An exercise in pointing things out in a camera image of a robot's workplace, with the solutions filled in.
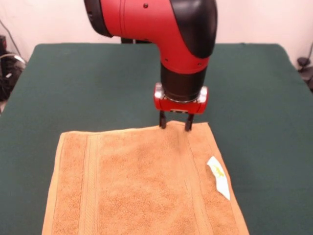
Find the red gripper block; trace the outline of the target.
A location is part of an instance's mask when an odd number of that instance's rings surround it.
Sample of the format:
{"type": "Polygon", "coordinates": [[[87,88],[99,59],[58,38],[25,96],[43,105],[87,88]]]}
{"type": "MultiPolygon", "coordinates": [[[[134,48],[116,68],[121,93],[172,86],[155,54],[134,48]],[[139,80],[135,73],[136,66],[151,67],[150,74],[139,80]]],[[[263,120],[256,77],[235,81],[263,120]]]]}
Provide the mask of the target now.
{"type": "Polygon", "coordinates": [[[154,104],[156,109],[166,112],[202,114],[207,107],[208,98],[209,90],[206,86],[203,86],[198,97],[190,102],[177,102],[167,98],[161,83],[156,83],[154,89],[154,104]]]}

